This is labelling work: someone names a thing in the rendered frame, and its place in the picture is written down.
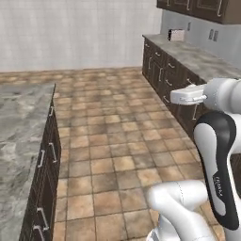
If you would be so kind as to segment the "grey double wall socket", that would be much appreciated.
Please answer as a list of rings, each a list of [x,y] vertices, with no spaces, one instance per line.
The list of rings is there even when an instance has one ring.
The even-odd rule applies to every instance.
[[[210,32],[209,32],[208,39],[212,40],[212,41],[217,41],[217,37],[218,37],[218,31],[214,30],[214,29],[211,29]]]

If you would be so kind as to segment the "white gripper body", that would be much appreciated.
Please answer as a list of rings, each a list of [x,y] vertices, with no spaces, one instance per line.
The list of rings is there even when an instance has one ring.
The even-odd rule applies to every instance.
[[[173,104],[193,105],[202,103],[206,96],[203,94],[204,85],[189,85],[170,92],[170,101]]]

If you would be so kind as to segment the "dark brown base cabinet run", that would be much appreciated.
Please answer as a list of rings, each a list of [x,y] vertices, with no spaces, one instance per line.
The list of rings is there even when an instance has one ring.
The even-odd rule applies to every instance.
[[[163,96],[166,96],[170,101],[170,92],[177,88],[184,88],[190,85],[186,78],[189,78],[194,84],[201,85],[204,84],[204,79],[199,73],[192,71],[187,65],[182,64],[177,58],[169,54],[166,50],[159,47],[152,40],[147,37],[144,38],[144,43],[150,45],[150,49],[144,48],[143,52],[143,65],[142,74],[151,84],[155,92],[158,94],[161,101],[165,104],[174,118],[181,124],[185,132],[190,138],[193,138],[193,127],[195,120],[192,120],[194,105],[177,105],[172,103],[167,103]],[[152,57],[151,68],[148,70],[149,57]],[[168,64],[175,65],[175,69],[172,69]],[[159,69],[163,68],[162,72],[162,82],[158,81]],[[166,79],[172,84],[170,87],[166,83]],[[196,113],[196,119],[198,119],[202,114],[209,112],[209,109],[204,106],[204,104],[199,104]]]

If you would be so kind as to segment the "dark brown island cabinet run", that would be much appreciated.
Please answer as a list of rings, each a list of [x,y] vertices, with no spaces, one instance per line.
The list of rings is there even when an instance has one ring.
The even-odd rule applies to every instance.
[[[50,106],[54,105],[54,98],[51,98]],[[19,237],[19,241],[38,241],[34,234],[33,226],[40,225],[45,241],[53,240],[55,214],[56,214],[56,190],[60,169],[61,144],[59,132],[57,130],[56,112],[49,117],[50,106],[48,109],[47,121],[44,127],[40,150],[45,150],[43,165],[38,169],[40,162],[40,151],[35,166],[33,181],[30,188],[27,206],[24,214],[24,221]],[[49,143],[53,142],[56,150],[57,162],[53,163],[52,149]],[[44,231],[44,223],[37,208],[42,207],[46,215],[49,230]]]

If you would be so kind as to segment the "dark brown wall cabinet run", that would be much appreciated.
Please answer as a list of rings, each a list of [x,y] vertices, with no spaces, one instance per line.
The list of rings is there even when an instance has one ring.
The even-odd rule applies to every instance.
[[[156,0],[156,6],[165,10],[181,13],[218,24],[241,24],[241,0],[223,0],[221,17],[217,17],[219,0],[190,0],[190,10],[186,9],[187,0]]]

